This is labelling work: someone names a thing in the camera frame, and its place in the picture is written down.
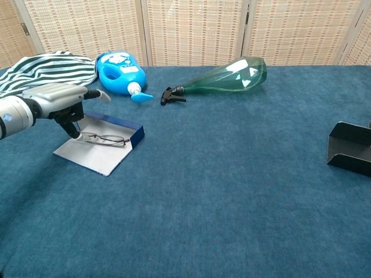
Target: eyeglasses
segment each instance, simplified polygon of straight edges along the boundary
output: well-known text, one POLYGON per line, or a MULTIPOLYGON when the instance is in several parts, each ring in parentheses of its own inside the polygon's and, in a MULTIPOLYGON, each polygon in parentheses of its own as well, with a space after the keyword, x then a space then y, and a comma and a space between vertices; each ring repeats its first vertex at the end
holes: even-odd
POLYGON ((81 132, 81 134, 97 139, 97 141, 87 141, 87 143, 111 146, 111 147, 116 147, 116 148, 124 148, 126 145, 126 142, 130 141, 130 139, 125 139, 122 136, 118 136, 118 135, 98 135, 98 134, 90 133, 90 132, 81 132))

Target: wicker panel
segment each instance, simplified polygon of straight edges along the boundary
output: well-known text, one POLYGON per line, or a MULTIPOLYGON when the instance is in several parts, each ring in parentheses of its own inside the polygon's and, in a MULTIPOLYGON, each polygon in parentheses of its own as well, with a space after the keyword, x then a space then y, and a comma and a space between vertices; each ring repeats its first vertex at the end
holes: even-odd
POLYGON ((153 65, 218 65, 235 58, 242 2, 147 0, 153 65))
POLYGON ((344 63, 346 65, 371 65, 371 12, 362 24, 344 63))
POLYGON ((34 52, 10 0, 0 0, 0 7, 0 68, 6 68, 34 52))
POLYGON ((24 0, 45 52, 57 50, 95 58, 127 50, 143 64, 135 1, 24 0))
POLYGON ((249 55, 270 65, 333 64, 361 0, 257 1, 249 55))

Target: blue tabletop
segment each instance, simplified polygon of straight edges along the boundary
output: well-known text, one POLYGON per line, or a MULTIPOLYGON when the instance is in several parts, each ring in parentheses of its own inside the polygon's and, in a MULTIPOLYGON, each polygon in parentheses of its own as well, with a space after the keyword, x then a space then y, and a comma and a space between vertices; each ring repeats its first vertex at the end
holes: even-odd
POLYGON ((144 70, 152 101, 84 102, 144 127, 109 177, 53 155, 68 137, 52 120, 0 141, 5 277, 371 273, 371 179, 326 164, 338 121, 371 120, 371 67, 268 67, 249 93, 164 107, 210 67, 144 70))

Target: green glass bottle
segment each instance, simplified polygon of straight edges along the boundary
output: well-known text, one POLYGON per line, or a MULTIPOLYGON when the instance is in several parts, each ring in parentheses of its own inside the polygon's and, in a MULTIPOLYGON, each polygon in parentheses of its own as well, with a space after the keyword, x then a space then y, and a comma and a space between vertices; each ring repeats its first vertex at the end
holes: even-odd
POLYGON ((260 57, 240 57, 162 94, 161 105, 186 101, 184 94, 206 92, 246 92, 267 79, 267 66, 260 57))

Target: striped towel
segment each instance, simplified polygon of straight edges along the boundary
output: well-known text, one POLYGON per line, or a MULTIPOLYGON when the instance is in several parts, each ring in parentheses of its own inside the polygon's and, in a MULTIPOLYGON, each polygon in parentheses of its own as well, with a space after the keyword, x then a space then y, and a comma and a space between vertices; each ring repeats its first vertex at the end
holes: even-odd
POLYGON ((0 97, 47 83, 86 86, 98 76, 95 65, 87 57, 64 51, 23 57, 0 76, 0 97))

